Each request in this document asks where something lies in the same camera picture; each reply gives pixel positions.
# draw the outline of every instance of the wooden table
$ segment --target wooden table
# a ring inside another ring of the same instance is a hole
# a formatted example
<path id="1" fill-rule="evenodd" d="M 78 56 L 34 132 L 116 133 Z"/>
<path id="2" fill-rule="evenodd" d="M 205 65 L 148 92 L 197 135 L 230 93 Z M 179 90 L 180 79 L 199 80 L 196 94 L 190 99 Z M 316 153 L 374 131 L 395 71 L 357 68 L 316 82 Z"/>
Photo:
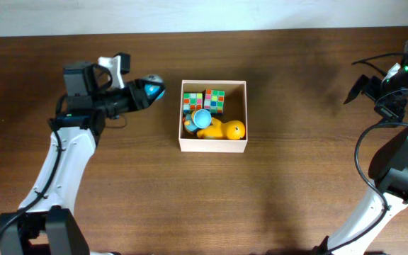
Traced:
<path id="1" fill-rule="evenodd" d="M 380 116 L 366 97 L 342 103 L 361 74 L 375 72 L 351 62 L 402 51 L 406 39 L 408 28 L 0 38 L 0 213 L 17 209 L 45 159 L 46 120 L 65 92 L 62 66 L 128 52 L 129 78 L 160 74 L 167 94 L 128 114 L 126 128 L 104 131 L 75 207 L 89 246 L 196 255 L 311 249 L 366 191 L 353 148 Z M 247 81 L 244 154 L 180 152 L 182 79 Z M 364 169 L 397 132 L 368 136 Z M 370 248 L 408 254 L 408 209 Z"/>

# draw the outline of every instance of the white background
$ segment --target white background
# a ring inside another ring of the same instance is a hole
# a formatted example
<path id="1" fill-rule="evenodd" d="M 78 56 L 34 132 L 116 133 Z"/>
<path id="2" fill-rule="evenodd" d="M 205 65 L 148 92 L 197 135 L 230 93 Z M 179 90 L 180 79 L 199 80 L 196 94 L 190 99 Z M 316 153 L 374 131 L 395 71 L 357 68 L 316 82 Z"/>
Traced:
<path id="1" fill-rule="evenodd" d="M 0 0 L 0 36 L 408 26 L 408 0 Z"/>

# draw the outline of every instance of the open box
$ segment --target open box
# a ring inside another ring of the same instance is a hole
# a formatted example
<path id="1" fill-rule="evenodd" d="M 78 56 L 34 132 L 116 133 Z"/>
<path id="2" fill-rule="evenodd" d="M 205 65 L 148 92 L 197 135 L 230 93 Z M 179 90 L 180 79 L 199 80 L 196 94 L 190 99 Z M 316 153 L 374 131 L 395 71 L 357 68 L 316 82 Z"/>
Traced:
<path id="1" fill-rule="evenodd" d="M 190 135 L 183 128 L 183 94 L 202 93 L 206 89 L 225 91 L 223 115 L 215 116 L 226 123 L 240 120 L 245 124 L 245 137 L 242 140 L 206 140 Z M 181 89 L 181 111 L 179 118 L 178 142 L 182 152 L 239 152 L 242 153 L 248 142 L 247 83 L 245 81 L 198 81 L 183 80 Z"/>

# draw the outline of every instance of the box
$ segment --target box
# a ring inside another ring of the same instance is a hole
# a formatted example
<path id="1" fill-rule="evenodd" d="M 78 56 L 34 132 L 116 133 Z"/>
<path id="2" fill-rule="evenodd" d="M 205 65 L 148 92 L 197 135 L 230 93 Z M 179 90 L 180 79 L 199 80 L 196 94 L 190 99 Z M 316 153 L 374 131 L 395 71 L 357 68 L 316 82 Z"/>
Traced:
<path id="1" fill-rule="evenodd" d="M 245 124 L 245 137 L 242 140 L 205 140 L 188 134 L 182 123 L 183 94 L 202 93 L 206 89 L 225 92 L 225 112 L 217 116 L 226 123 L 240 120 Z M 178 141 L 182 152 L 239 152 L 242 153 L 248 142 L 247 83 L 245 81 L 199 81 L 183 80 L 181 89 L 181 109 L 179 111 Z"/>

